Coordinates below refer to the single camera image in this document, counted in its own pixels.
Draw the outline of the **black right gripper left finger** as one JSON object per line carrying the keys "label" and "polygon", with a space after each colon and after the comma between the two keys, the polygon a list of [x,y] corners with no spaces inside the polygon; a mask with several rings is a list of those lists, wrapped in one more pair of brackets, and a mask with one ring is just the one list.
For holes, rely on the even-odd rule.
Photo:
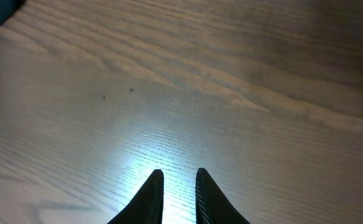
{"label": "black right gripper left finger", "polygon": [[164,175],[155,169],[129,204],[108,224],[161,224],[164,205]]}

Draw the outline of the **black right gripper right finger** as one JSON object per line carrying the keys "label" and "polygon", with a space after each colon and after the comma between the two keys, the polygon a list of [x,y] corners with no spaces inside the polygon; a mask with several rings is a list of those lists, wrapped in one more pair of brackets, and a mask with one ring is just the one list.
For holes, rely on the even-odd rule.
{"label": "black right gripper right finger", "polygon": [[250,224],[230,203],[205,168],[196,174],[197,224]]}

